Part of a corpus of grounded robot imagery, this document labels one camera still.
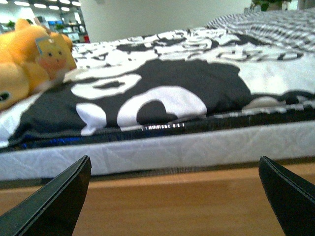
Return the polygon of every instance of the plush toy eye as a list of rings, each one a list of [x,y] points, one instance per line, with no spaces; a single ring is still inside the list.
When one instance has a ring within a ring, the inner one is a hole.
[[[5,102],[6,100],[8,100],[10,97],[10,93],[9,92],[0,92],[0,102]]]

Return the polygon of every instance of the potted plant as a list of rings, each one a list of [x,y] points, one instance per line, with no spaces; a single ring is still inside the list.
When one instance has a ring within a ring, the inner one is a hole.
[[[284,2],[291,2],[292,0],[252,0],[251,9],[260,5],[261,11],[267,10],[281,10]]]
[[[11,30],[14,30],[15,23],[14,23],[13,21],[9,21],[9,23],[6,24],[6,26],[7,26],[8,28],[10,28]]]
[[[58,32],[63,32],[63,29],[64,29],[64,25],[62,24],[56,24],[55,25],[55,29],[58,31]]]
[[[29,22],[30,25],[33,24],[33,22],[30,19],[26,19],[26,20]]]

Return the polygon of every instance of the checkered fabric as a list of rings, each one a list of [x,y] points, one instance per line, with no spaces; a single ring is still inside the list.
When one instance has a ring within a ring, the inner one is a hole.
[[[264,43],[315,53],[315,8],[231,14],[216,18],[209,28],[224,28]]]

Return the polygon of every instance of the white wall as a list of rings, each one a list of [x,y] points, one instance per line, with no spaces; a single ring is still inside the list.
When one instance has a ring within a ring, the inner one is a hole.
[[[80,0],[90,40],[109,41],[204,26],[243,13],[251,0]]]

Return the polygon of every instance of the cartoon face print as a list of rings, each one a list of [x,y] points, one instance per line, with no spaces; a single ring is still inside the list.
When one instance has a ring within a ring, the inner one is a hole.
[[[52,39],[42,40],[38,45],[41,54],[36,62],[48,72],[50,79],[54,80],[58,77],[59,71],[66,67],[65,51]]]

